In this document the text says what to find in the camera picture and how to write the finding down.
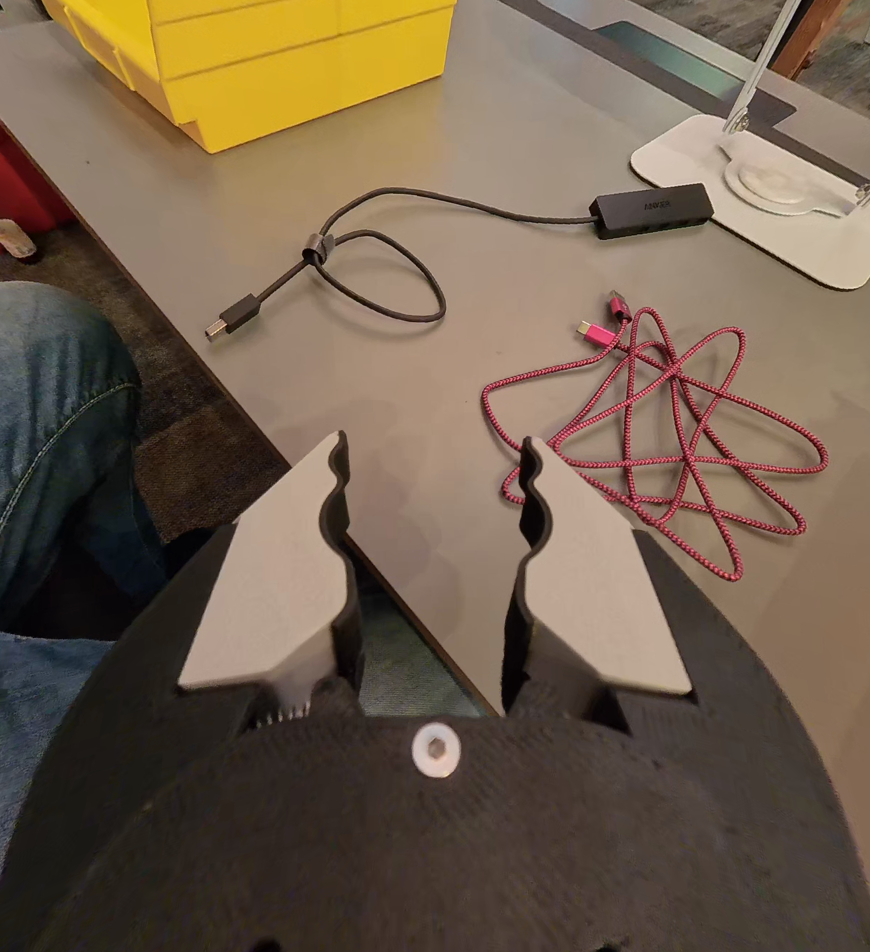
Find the person's jeans leg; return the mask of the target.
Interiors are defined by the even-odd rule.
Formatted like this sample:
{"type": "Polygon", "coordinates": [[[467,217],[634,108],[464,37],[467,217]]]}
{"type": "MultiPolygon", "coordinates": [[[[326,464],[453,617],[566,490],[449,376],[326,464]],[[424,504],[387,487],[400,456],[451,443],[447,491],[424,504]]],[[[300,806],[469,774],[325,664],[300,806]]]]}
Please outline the person's jeans leg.
{"type": "Polygon", "coordinates": [[[0,950],[35,946],[67,894],[191,765],[351,714],[455,722],[475,702],[410,626],[366,597],[364,673],[282,718],[261,687],[178,679],[236,528],[171,572],[135,484],[140,378],[74,296],[0,283],[0,950]]]}

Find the yellow plastic bin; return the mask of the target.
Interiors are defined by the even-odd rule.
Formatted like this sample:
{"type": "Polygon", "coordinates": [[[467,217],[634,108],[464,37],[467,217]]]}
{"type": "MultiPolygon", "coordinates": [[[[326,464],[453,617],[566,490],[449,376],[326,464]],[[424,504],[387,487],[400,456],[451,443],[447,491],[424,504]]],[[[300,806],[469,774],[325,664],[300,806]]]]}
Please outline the yellow plastic bin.
{"type": "Polygon", "coordinates": [[[218,153],[441,76],[453,1],[47,1],[118,81],[218,153]]]}

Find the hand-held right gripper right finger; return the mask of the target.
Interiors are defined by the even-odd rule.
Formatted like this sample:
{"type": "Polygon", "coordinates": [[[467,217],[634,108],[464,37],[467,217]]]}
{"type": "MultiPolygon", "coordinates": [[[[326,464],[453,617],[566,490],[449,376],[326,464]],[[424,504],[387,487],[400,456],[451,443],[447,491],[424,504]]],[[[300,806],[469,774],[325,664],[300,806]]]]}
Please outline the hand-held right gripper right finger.
{"type": "Polygon", "coordinates": [[[542,439],[524,438],[527,544],[504,624],[506,716],[591,719],[609,692],[685,699],[693,684],[630,523],[542,439]]]}

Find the black usb hub with cable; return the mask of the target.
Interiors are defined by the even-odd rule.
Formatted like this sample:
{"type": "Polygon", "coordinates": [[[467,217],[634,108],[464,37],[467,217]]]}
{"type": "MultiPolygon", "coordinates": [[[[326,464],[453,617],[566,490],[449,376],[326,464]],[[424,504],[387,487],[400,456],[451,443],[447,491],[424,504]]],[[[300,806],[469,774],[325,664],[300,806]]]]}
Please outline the black usb hub with cable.
{"type": "Polygon", "coordinates": [[[407,325],[434,325],[447,313],[447,299],[433,272],[406,246],[375,230],[361,229],[340,235],[333,228],[358,208],[383,198],[408,198],[476,212],[502,221],[546,229],[590,229],[601,241],[671,232],[700,227],[714,218],[706,186],[699,183],[652,187],[603,194],[595,198],[584,216],[558,217],[514,212],[459,196],[409,186],[382,186],[366,192],[336,209],[318,232],[310,235],[297,262],[258,294],[248,294],[223,310],[205,328],[210,343],[235,333],[254,320],[275,293],[308,269],[348,300],[384,318],[407,325]],[[345,244],[368,240],[383,244],[414,268],[432,292],[437,308],[430,314],[413,314],[389,308],[364,297],[340,282],[326,268],[332,253],[345,244]]]}

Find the white stand with wooden board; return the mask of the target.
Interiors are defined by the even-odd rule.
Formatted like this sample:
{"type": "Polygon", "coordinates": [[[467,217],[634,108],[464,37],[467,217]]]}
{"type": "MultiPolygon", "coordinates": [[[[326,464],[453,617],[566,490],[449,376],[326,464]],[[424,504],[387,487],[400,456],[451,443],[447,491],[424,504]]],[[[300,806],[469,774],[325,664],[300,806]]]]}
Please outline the white stand with wooden board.
{"type": "Polygon", "coordinates": [[[713,220],[822,286],[870,279],[870,182],[837,174],[752,131],[751,102],[799,7],[788,1],[726,118],[694,115],[635,150],[632,171],[659,187],[703,184],[713,220]]]}

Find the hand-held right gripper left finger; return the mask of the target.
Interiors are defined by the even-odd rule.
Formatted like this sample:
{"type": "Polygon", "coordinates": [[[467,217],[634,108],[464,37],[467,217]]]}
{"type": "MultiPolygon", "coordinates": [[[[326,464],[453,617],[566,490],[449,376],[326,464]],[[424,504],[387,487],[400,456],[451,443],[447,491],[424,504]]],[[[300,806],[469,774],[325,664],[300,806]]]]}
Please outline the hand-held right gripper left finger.
{"type": "Polygon", "coordinates": [[[349,480],[346,433],[332,431],[238,518],[180,689],[255,685],[282,718],[307,713],[326,678],[359,692],[361,616],[344,550],[349,480]]]}

